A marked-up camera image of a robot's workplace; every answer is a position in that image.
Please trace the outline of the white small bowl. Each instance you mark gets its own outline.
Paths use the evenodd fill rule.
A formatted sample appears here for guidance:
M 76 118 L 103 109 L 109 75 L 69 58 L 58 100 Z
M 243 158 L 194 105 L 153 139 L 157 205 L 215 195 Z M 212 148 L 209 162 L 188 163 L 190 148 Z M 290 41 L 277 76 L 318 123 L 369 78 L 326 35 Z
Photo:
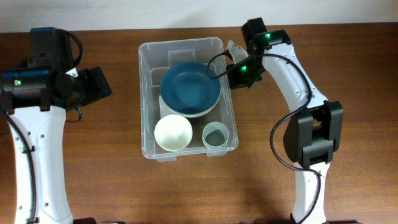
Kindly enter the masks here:
M 177 114 L 164 116 L 156 124 L 154 137 L 157 144 L 164 150 L 176 152 L 185 149 L 193 137 L 193 129 L 189 120 Z

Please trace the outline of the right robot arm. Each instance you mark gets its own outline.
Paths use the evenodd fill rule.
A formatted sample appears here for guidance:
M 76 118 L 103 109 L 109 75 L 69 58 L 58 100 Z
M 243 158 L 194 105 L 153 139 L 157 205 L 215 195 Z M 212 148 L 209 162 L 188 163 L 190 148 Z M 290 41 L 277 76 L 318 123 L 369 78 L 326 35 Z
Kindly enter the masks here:
M 241 28 L 246 49 L 229 42 L 227 66 L 231 88 L 250 88 L 269 72 L 289 107 L 272 128 L 287 122 L 283 145 L 289 162 L 282 165 L 295 171 L 295 205 L 292 223 L 326 223 L 325 182 L 334 153 L 340 146 L 343 107 L 329 101 L 301 66 L 285 30 L 267 30 L 262 18 L 248 20 Z

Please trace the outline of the blue plate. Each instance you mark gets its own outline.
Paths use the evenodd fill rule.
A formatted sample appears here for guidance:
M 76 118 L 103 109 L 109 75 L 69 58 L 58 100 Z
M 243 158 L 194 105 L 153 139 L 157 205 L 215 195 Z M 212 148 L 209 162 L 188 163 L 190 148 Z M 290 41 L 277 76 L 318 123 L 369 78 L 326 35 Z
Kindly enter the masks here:
M 183 62 L 161 79 L 160 95 L 172 110 L 197 114 L 210 109 L 221 96 L 221 83 L 214 71 L 198 62 Z

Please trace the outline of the grey cup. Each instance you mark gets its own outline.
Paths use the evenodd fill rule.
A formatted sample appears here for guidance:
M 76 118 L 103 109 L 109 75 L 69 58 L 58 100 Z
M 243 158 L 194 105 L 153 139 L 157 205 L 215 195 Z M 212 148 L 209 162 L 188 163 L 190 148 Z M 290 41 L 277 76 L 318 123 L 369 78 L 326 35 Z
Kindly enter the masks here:
M 202 141 L 206 148 L 225 147 L 229 140 L 229 130 L 221 122 L 208 123 L 202 131 Z

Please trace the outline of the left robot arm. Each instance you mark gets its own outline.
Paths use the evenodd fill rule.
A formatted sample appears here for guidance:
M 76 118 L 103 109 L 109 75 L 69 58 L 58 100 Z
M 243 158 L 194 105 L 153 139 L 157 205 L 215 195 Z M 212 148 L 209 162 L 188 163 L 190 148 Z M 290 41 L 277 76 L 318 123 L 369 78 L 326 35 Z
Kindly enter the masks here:
M 78 38 L 54 27 L 30 32 L 32 54 L 1 74 L 1 114 L 16 159 L 16 223 L 73 223 L 63 166 L 66 114 L 111 94 L 99 67 L 77 70 Z

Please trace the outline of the cream plate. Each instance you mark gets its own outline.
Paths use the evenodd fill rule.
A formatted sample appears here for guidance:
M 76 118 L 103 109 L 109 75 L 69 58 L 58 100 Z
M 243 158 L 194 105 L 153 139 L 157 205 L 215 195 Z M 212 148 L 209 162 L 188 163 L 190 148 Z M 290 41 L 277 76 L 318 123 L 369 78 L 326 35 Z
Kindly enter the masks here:
M 179 112 L 176 112 L 176 111 L 172 110 L 171 108 L 170 108 L 170 110 L 171 110 L 174 114 L 177 114 L 177 115 L 180 115 L 180 116 L 183 116 L 183 117 L 186 117 L 186 118 L 198 118 L 198 117 L 201 117 L 201 116 L 204 116 L 204 115 L 208 114 L 211 110 L 213 110 L 213 109 L 216 107 L 216 105 L 218 104 L 220 98 L 221 98 L 221 97 L 219 96 L 219 98 L 217 99 L 216 103 L 215 103 L 210 109 L 205 110 L 204 112 L 201 112 L 201 113 L 197 113 L 197 114 L 184 114 L 184 113 L 179 113 Z

